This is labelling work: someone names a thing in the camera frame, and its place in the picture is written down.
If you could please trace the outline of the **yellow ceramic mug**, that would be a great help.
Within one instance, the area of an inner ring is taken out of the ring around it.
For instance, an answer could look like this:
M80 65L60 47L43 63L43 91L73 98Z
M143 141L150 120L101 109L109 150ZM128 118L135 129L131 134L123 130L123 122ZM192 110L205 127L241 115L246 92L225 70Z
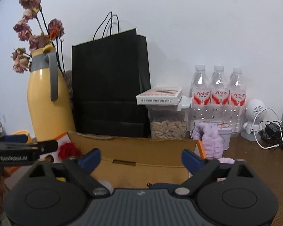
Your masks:
M31 137L29 131L27 130L16 131L12 135L26 135L28 138Z

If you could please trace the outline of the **red fabric flower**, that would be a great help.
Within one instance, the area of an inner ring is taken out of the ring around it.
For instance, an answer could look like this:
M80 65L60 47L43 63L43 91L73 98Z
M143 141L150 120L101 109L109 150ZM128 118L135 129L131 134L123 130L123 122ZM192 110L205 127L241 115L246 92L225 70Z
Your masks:
M73 142L64 143L59 147L58 157L63 161L70 157L79 158L82 152Z

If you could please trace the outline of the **purple fluffy headband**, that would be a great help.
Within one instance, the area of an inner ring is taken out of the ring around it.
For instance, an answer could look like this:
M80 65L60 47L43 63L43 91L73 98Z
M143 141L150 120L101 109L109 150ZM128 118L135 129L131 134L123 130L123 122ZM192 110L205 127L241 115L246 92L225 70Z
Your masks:
M195 122L191 137L202 142L202 147L207 158L214 158L221 163L234 164L232 158L223 157L223 152L228 150L231 139L231 128L217 122Z

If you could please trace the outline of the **dark blue cloth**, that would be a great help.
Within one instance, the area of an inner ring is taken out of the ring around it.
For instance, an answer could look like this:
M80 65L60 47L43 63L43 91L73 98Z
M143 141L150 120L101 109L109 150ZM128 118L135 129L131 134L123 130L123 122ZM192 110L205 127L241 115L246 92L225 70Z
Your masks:
M177 184L170 184L170 183L155 183L155 184L147 183L147 186L149 189L167 189L170 191L173 191L178 187Z

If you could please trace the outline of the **orange cardboard box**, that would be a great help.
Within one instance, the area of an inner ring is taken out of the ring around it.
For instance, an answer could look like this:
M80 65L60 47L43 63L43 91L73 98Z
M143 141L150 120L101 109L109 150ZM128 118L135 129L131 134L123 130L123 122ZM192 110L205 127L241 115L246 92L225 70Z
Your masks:
M59 145L72 142L86 154L101 151L101 163L91 173L98 181L108 181L113 188L146 188L148 183L181 184L190 173L181 161L186 148L205 158L201 141L147 139L84 135L64 132L57 136Z

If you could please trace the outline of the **white tin container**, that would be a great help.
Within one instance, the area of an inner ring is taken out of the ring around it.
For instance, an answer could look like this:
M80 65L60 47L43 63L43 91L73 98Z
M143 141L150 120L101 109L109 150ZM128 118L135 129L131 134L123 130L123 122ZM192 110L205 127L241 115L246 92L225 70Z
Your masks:
M232 128L222 120L200 119L194 120L194 127L190 136L194 140L200 140L203 147L217 147L228 150Z

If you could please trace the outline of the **clear jar of seeds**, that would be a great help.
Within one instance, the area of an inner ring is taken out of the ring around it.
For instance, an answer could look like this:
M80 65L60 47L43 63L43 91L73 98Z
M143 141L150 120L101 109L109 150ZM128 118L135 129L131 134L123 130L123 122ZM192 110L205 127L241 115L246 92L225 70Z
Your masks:
M152 139L183 140L188 131L189 108L152 106L148 108Z

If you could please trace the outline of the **left water bottle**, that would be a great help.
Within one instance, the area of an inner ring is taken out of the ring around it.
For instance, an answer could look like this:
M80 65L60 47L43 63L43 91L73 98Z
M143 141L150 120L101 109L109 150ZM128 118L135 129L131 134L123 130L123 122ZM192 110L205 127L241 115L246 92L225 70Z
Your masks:
M210 80L205 72L205 65L196 65L195 73L190 86L190 98L192 100L189 111L189 128L194 129L194 121L206 119L208 105L211 101Z

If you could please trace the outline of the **water bottle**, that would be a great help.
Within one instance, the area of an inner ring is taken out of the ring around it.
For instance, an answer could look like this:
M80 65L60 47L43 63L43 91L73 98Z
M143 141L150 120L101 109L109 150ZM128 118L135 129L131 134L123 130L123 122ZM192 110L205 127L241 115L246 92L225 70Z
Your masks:
M246 81L243 76L242 68L234 67L229 79L229 105L231 135L236 137L242 128L244 115L244 105L246 101Z
M210 80L205 72L205 65L196 65L195 73L190 86L190 98L192 100L189 111L189 128L194 129L194 121L206 119L208 105L211 101Z
M225 120L229 103L228 80L224 73L224 66L215 65L210 84L212 119Z

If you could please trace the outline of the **middle water bottle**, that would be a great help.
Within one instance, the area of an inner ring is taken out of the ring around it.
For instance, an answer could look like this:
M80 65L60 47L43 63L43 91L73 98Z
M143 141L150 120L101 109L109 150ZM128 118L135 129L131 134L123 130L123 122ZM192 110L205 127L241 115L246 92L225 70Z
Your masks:
M229 103L228 80L224 73L224 66L215 65L210 84L212 119L225 120Z

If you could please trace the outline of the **white red small box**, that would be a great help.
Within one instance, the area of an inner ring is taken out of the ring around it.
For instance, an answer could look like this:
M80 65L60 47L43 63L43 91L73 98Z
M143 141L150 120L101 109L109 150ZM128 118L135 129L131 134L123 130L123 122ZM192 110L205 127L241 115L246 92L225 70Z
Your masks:
M154 87L136 96L138 105L176 106L182 97L182 87Z

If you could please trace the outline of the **right water bottle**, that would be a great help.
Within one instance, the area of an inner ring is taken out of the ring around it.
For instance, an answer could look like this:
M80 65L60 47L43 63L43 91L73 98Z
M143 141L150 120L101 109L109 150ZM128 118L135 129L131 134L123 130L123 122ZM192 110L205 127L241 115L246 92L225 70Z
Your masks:
M229 105L231 135L236 137L242 128L244 115L244 105L246 101L246 81L243 76L242 68L234 67L229 79Z

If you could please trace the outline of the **white round robot speaker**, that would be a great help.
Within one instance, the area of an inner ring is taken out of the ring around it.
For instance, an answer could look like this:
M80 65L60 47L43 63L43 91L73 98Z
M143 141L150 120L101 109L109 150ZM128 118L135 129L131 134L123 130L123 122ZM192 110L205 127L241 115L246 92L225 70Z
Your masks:
M245 108L247 122L243 124L241 136L249 141L256 142L261 140L261 122L265 119L266 110L263 101L252 98L248 101Z

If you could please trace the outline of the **black paper shopping bag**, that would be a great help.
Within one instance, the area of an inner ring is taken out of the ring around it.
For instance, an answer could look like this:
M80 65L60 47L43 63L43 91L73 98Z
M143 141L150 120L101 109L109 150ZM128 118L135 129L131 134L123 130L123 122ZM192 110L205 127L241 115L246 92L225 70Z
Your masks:
M74 45L72 114L82 134L148 138L148 110L137 95L151 88L147 40L136 29Z

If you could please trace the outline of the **dried rose bouquet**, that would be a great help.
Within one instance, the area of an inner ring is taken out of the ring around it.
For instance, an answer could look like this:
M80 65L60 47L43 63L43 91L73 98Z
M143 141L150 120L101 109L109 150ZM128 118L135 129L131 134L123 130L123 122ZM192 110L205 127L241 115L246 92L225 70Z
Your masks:
M16 73L31 70L32 52L47 45L54 47L58 68L62 73L65 72L63 56L64 25L56 18L46 22L41 1L19 0L23 14L21 19L13 26L13 30L21 42L28 43L28 48L18 47L12 52L13 71Z

